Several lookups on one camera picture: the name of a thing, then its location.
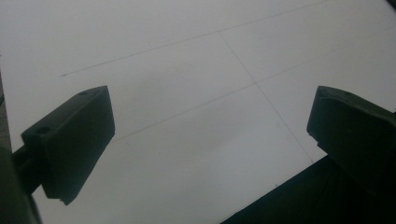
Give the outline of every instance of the screw hole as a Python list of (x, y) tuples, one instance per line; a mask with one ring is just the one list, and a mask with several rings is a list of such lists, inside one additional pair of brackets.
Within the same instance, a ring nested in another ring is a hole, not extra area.
[(49, 127), (42, 127), (36, 130), (37, 133), (47, 133), (50, 131)]

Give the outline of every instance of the black plastic part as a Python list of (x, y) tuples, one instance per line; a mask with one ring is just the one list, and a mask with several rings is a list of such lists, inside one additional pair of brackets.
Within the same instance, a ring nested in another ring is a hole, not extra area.
[(382, 224), (394, 211), (326, 156), (222, 224)]
[[(106, 86), (75, 95), (21, 135), (25, 149), (14, 161), (25, 189), (34, 189), (39, 179), (49, 198), (71, 203), (114, 133)], [(35, 167), (36, 177), (29, 180), (23, 165)]]
[(396, 8), (396, 0), (388, 0), (388, 2), (393, 8)]
[(0, 223), (41, 223), (32, 196), (24, 192), (11, 152), (0, 146)]
[(307, 131), (359, 185), (396, 199), (396, 116), (347, 91), (318, 87)]

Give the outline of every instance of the white surface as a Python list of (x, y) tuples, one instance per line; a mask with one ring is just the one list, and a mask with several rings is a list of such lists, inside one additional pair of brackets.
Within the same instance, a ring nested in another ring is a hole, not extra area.
[(370, 0), (332, 0), (221, 34), (260, 81), (393, 24)]
[(396, 107), (395, 24), (384, 0), (0, 0), (14, 150), (79, 91), (113, 104), (78, 198), (35, 193), (44, 223), (220, 223), (323, 156), (317, 85)]

